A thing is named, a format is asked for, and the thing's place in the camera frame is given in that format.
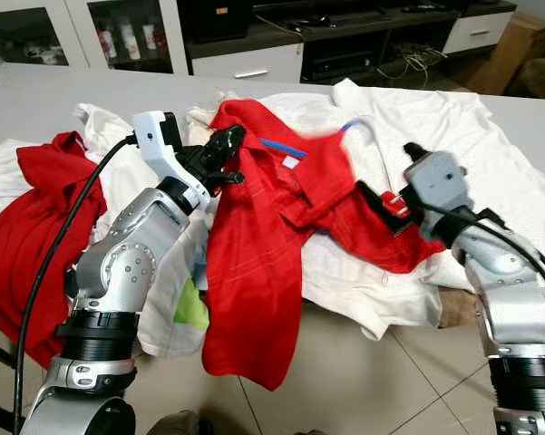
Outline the black audio speaker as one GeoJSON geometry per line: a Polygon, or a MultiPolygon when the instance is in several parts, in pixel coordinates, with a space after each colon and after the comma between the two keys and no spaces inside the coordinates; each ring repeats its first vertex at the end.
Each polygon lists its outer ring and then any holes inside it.
{"type": "Polygon", "coordinates": [[[182,33],[193,43],[247,37],[254,0],[177,0],[182,33]]]}

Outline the white glass door cabinet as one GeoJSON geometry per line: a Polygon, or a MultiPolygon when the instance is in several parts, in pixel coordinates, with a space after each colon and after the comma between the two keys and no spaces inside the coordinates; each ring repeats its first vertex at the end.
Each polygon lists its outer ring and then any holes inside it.
{"type": "Polygon", "coordinates": [[[190,74],[176,0],[0,0],[0,63],[190,74]],[[138,38],[139,61],[124,50],[124,22],[138,38]],[[161,28],[157,51],[145,46],[145,24],[161,28]],[[114,61],[103,49],[103,29],[114,34],[114,61]]]}

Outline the brown stool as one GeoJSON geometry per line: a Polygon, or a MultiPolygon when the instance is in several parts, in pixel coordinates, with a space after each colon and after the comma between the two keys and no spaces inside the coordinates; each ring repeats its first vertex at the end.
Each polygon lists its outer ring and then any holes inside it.
{"type": "Polygon", "coordinates": [[[533,59],[521,67],[522,87],[536,98],[545,99],[545,58],[533,59]]]}

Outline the brown cardboard box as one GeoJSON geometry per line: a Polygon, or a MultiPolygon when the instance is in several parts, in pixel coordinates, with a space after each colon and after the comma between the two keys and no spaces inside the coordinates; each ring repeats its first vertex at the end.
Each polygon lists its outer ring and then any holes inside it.
{"type": "Polygon", "coordinates": [[[499,45],[492,51],[481,75],[481,90],[499,95],[517,71],[533,59],[545,57],[545,20],[532,14],[515,12],[504,30],[499,45]]]}

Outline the dark TV stand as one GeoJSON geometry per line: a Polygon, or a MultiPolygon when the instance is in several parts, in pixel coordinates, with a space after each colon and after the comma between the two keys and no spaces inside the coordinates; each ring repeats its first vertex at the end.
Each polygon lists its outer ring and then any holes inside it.
{"type": "Polygon", "coordinates": [[[269,14],[256,14],[248,26],[247,37],[210,43],[193,43],[184,46],[190,61],[210,55],[246,53],[247,51],[280,45],[305,45],[308,42],[334,40],[334,38],[362,37],[369,34],[385,39],[384,57],[380,66],[368,73],[338,76],[324,82],[305,84],[333,84],[344,79],[358,83],[392,83],[408,74],[428,75],[445,70],[459,59],[488,55],[495,45],[476,47],[462,53],[442,53],[454,22],[458,18],[516,12],[516,5],[507,0],[496,3],[464,5],[462,8],[443,9],[441,4],[430,3],[431,11],[423,12],[419,5],[410,7],[379,7],[371,5],[359,11],[329,14],[321,26],[309,26],[304,18],[275,20],[269,14]]]}

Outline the cream garment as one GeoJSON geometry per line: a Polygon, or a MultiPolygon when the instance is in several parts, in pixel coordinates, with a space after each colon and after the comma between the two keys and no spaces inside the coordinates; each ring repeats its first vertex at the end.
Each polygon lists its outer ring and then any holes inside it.
{"type": "Polygon", "coordinates": [[[196,125],[199,128],[207,128],[214,117],[217,116],[219,105],[229,99],[229,94],[223,91],[216,91],[205,101],[193,105],[188,111],[189,125],[196,125]]]}

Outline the white polo shirt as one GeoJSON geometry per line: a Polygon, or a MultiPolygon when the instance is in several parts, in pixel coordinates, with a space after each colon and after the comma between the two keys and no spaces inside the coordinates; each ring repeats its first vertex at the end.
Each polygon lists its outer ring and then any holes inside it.
{"type": "MultiPolygon", "coordinates": [[[[83,127],[81,136],[86,157],[94,163],[101,162],[114,145],[126,138],[127,134],[132,133],[127,121],[116,113],[99,108],[98,105],[80,103],[74,108],[73,115],[80,120],[83,127]]],[[[122,187],[122,183],[118,180],[118,169],[122,168],[122,159],[126,152],[127,146],[123,146],[107,163],[99,177],[107,211],[95,220],[96,237],[106,236],[115,217],[134,198],[132,194],[127,198],[123,197],[126,188],[122,187]]]]}

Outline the white drawer front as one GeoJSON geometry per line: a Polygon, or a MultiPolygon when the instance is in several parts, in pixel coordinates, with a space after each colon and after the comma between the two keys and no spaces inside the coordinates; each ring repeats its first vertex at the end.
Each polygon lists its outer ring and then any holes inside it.
{"type": "Polygon", "coordinates": [[[442,53],[462,53],[476,47],[497,44],[512,16],[513,12],[505,12],[458,18],[442,53]]]}

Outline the lime green cloth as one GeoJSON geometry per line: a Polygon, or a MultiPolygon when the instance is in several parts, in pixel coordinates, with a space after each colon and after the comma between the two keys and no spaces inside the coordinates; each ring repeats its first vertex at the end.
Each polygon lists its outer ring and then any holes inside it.
{"type": "Polygon", "coordinates": [[[172,320],[175,324],[188,324],[199,331],[209,328],[209,309],[201,301],[200,290],[193,278],[182,286],[172,320]]]}

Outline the black set-top box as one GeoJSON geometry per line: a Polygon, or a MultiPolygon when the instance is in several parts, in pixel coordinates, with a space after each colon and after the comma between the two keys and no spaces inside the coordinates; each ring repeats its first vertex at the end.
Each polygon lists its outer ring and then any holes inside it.
{"type": "Polygon", "coordinates": [[[324,82],[338,76],[368,73],[381,65],[385,39],[346,37],[308,42],[304,45],[301,82],[324,82]]]}

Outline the red striped polo shirt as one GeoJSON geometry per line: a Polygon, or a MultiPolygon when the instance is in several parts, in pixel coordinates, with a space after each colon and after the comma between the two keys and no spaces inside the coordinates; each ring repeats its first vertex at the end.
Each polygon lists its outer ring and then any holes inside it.
{"type": "Polygon", "coordinates": [[[342,131],[297,132],[251,99],[221,103],[210,127],[247,129],[243,148],[226,166],[246,181],[219,190],[211,221],[203,368],[238,374],[273,391],[296,351],[304,307],[301,250],[315,232],[394,274],[413,272],[443,246],[424,240],[416,228],[395,233],[373,214],[356,190],[342,131]],[[259,138],[285,142],[308,156],[265,148],[259,138]]]}

